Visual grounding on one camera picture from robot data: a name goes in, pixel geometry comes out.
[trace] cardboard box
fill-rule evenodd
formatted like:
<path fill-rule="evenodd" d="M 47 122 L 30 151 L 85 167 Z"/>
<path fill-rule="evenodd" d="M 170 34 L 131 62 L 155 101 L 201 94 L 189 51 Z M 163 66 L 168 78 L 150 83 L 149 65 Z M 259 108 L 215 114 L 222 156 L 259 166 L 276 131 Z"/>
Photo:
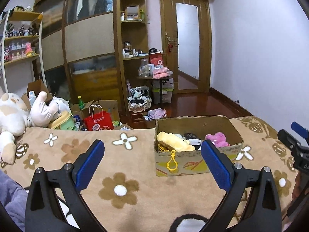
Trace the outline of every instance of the cardboard box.
<path fill-rule="evenodd" d="M 157 134 L 162 131 L 181 135 L 192 133 L 197 135 L 201 140 L 204 140 L 207 134 L 222 132 L 225 134 L 230 146 L 219 148 L 218 150 L 225 153 L 231 161 L 236 159 L 244 143 L 239 132 L 225 116 L 159 119 L 156 122 L 154 137 L 154 156 L 157 176 L 189 175 L 210 172 L 200 151 L 176 152 L 175 160 L 178 163 L 178 168 L 175 171 L 169 171 L 166 164 L 171 159 L 171 153 L 159 152 L 158 150 Z M 175 163 L 171 162 L 170 168 L 174 167 Z"/>
<path fill-rule="evenodd" d="M 134 130 L 134 128 L 132 128 L 131 126 L 129 126 L 127 124 L 123 124 L 123 125 L 120 125 L 118 127 L 115 127 L 114 130 L 129 131 L 129 130 Z"/>
<path fill-rule="evenodd" d="M 118 113 L 118 102 L 117 100 L 92 100 L 88 102 L 82 110 L 79 110 L 79 105 L 74 104 L 70 107 L 73 116 L 79 115 L 81 119 L 87 118 L 88 116 L 102 111 L 101 107 L 90 107 L 91 105 L 100 105 L 103 111 L 110 113 L 112 121 L 120 121 Z"/>
<path fill-rule="evenodd" d="M 149 118 L 149 115 L 150 115 L 150 114 L 154 114 L 154 113 L 156 112 L 156 110 L 158 110 L 158 109 L 150 110 L 150 111 L 147 111 L 147 112 L 143 113 L 143 122 L 145 123 L 147 129 L 155 128 L 156 120 L 155 120 L 155 119 L 150 119 L 150 118 Z M 147 121 L 147 120 L 144 118 L 144 116 L 148 116 L 149 121 Z"/>
<path fill-rule="evenodd" d="M 36 80 L 34 82 L 31 82 L 28 84 L 27 93 L 21 97 L 21 99 L 25 102 L 28 110 L 31 109 L 28 95 L 29 95 L 29 92 L 31 92 L 32 90 L 34 91 L 36 96 L 38 96 L 41 91 L 46 92 L 47 93 L 47 99 L 45 100 L 46 104 L 48 104 L 53 99 L 51 93 L 48 91 L 48 89 L 46 88 L 42 80 Z"/>

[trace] beige blanket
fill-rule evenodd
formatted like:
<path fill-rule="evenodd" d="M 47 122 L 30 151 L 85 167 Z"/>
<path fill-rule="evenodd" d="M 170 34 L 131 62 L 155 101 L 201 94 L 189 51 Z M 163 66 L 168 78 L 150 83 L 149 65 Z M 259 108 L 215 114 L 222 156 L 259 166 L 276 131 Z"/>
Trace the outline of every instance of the beige blanket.
<path fill-rule="evenodd" d="M 231 122 L 244 140 L 236 160 L 249 169 L 271 168 L 283 210 L 291 201 L 296 177 L 290 151 L 277 140 L 277 132 L 256 117 Z M 210 173 L 156 176 L 154 133 L 154 129 L 76 132 L 28 128 L 19 141 L 16 163 L 1 163 L 1 168 L 27 187 L 37 167 L 55 170 L 66 162 L 73 163 L 95 139 L 100 139 L 105 155 L 89 187 L 81 193 L 108 231 L 175 231 L 170 230 L 172 223 L 185 214 L 209 218 L 225 191 L 218 188 Z M 241 216 L 248 193 L 249 189 L 231 225 Z"/>

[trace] small mirror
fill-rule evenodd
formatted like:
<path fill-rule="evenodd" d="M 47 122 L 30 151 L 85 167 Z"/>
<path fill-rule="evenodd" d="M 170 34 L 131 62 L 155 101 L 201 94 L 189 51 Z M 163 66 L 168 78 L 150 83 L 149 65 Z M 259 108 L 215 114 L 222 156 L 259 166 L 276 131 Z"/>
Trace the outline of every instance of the small mirror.
<path fill-rule="evenodd" d="M 127 7 L 126 8 L 126 19 L 140 19 L 139 6 Z"/>

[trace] red paper bag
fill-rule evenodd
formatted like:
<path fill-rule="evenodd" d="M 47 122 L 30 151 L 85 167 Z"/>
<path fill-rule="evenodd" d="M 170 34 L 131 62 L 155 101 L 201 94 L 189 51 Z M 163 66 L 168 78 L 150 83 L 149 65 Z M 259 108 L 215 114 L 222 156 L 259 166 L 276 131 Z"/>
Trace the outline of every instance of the red paper bag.
<path fill-rule="evenodd" d="M 92 115 L 90 114 L 90 108 L 93 107 Z M 114 125 L 112 122 L 111 115 L 106 111 L 102 111 L 96 114 L 93 114 L 94 108 L 101 108 L 100 105 L 91 105 L 89 107 L 89 117 L 84 119 L 85 125 L 88 131 L 102 131 L 102 130 L 113 130 Z"/>

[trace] bag handle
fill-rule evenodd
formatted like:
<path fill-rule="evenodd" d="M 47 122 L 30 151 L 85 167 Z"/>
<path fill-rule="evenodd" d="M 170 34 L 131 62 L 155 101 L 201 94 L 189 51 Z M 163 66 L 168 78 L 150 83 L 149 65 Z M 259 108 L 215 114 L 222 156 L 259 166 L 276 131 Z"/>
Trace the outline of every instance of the bag handle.
<path fill-rule="evenodd" d="M 92 109 L 92 120 L 93 120 L 93 113 L 94 113 L 94 111 L 95 111 L 95 107 L 98 108 L 98 109 L 100 110 L 99 107 L 101 107 L 101 106 L 100 106 L 99 104 L 89 106 L 89 115 L 90 115 L 90 107 L 92 107 L 92 106 L 93 106 L 93 109 Z"/>

